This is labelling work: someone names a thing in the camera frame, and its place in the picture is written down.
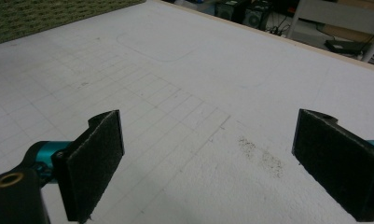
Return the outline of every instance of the black rubber pad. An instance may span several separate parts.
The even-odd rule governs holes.
[[[124,154],[119,112],[89,120],[90,127],[76,141],[52,156],[69,221],[85,223]]]
[[[293,154],[357,221],[374,220],[374,146],[318,112],[300,109]]]

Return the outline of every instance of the black foam pad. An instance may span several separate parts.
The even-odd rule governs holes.
[[[52,156],[69,221],[85,223],[100,201],[124,154],[119,112],[89,120],[90,127]]]
[[[293,154],[357,221],[374,220],[374,146],[322,113],[300,109]]]

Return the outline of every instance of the table surface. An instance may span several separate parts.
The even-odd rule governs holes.
[[[374,66],[148,0],[0,45],[0,174],[119,109],[89,223],[355,223],[291,153],[300,108],[374,139]]]

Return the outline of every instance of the cable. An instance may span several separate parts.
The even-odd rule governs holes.
[[[315,29],[316,29],[318,32],[320,32],[321,34],[329,35],[329,34],[326,34],[326,33],[324,33],[323,31],[321,31],[321,30],[318,29],[318,22],[315,23]]]

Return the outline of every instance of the electronic equipment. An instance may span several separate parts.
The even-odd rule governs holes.
[[[363,42],[352,42],[352,41],[341,41],[341,40],[327,40],[326,47],[332,52],[338,54],[352,54],[358,55],[363,51],[367,52],[370,48],[370,43]]]
[[[256,0],[245,10],[242,24],[265,31],[271,11],[272,2]]]
[[[215,4],[215,16],[224,20],[242,23],[244,11],[251,0],[224,0]]]

